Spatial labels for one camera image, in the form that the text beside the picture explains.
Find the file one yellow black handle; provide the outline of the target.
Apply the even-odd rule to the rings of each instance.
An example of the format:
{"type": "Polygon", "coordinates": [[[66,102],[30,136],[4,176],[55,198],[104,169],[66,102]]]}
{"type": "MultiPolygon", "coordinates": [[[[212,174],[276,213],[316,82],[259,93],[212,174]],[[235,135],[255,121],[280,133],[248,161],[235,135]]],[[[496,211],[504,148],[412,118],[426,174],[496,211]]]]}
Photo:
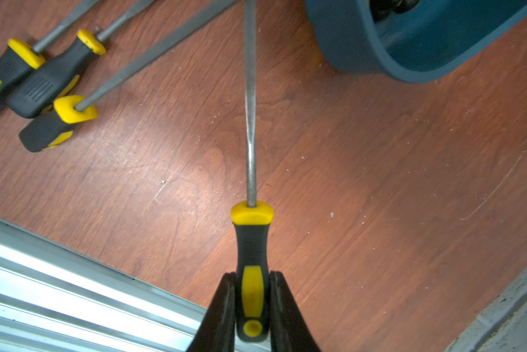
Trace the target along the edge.
{"type": "Polygon", "coordinates": [[[8,48],[0,57],[0,112],[5,108],[7,97],[14,88],[46,62],[42,55],[45,49],[98,3],[98,0],[80,1],[64,20],[35,45],[16,39],[8,41],[8,48]]]}

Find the teal plastic storage box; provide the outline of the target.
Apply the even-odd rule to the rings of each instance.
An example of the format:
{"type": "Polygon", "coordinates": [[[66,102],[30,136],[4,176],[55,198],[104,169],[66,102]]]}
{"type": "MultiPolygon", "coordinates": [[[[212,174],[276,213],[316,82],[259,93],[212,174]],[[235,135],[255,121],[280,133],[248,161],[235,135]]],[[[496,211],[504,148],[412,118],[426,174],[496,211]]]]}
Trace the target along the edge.
{"type": "Polygon", "coordinates": [[[527,1],[417,1],[375,21],[372,1],[306,1],[326,61],[343,73],[426,83],[455,70],[527,16],[527,1]]]}

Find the file four yellow black handle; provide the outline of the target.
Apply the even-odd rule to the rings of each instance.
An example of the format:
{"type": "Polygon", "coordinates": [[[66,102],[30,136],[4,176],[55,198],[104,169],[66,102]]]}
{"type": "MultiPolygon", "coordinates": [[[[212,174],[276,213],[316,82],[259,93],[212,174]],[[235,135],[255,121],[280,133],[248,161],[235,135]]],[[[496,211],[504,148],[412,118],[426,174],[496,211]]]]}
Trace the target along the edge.
{"type": "Polygon", "coordinates": [[[270,205],[257,200],[256,178],[256,2],[244,2],[245,110],[247,130],[247,200],[233,206],[238,260],[235,319],[238,337],[259,343],[269,333],[267,239],[274,217],[270,205]]]}

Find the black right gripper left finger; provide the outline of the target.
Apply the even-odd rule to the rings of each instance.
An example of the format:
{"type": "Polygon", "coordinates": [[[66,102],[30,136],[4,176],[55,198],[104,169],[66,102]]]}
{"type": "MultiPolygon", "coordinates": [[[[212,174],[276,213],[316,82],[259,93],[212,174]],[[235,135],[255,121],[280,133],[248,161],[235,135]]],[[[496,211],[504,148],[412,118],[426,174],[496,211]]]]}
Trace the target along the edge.
{"type": "Polygon", "coordinates": [[[226,273],[187,352],[232,352],[234,348],[235,273],[226,273]]]}

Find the file five yellow black handle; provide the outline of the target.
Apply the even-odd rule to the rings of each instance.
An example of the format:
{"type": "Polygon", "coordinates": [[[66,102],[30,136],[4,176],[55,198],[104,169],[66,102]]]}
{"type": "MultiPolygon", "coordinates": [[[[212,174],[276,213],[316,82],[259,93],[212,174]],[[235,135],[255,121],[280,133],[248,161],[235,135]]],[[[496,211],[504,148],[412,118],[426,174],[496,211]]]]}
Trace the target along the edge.
{"type": "Polygon", "coordinates": [[[420,0],[369,0],[373,21],[375,23],[383,21],[391,13],[403,14],[420,3],[420,0]]]}

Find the file two yellow black handle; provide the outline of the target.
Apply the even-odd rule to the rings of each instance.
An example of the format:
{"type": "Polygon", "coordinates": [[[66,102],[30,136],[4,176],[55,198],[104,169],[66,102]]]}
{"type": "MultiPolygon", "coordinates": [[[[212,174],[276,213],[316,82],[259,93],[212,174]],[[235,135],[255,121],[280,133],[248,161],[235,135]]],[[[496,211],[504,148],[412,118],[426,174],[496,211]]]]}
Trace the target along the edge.
{"type": "Polygon", "coordinates": [[[105,42],[154,0],[136,1],[106,29],[94,35],[81,29],[77,38],[62,54],[46,61],[31,73],[7,99],[7,107],[18,116],[33,119],[49,109],[53,101],[67,95],[80,80],[90,63],[106,54],[105,42]]]}

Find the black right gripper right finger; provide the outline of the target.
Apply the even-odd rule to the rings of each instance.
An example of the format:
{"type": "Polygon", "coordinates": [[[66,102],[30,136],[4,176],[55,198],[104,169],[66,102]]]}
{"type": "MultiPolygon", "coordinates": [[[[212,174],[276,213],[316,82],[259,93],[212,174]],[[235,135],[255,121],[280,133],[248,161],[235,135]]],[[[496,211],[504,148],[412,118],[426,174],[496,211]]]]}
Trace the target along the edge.
{"type": "Polygon", "coordinates": [[[270,336],[272,351],[320,352],[302,317],[284,275],[270,273],[270,336]]]}

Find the file three yellow black handle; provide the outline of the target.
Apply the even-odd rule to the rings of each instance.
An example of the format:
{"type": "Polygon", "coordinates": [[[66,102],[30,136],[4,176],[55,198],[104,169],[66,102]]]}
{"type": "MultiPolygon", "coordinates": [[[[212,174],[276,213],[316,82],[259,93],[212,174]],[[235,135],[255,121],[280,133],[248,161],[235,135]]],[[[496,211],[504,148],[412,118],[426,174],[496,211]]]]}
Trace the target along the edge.
{"type": "Polygon", "coordinates": [[[89,97],[71,95],[68,92],[67,95],[55,99],[48,110],[33,119],[28,119],[28,125],[18,135],[21,143],[28,151],[37,153],[65,142],[73,135],[79,124],[98,116],[94,106],[96,101],[203,28],[233,4],[233,1],[210,2],[142,56],[120,69],[89,97]]]}

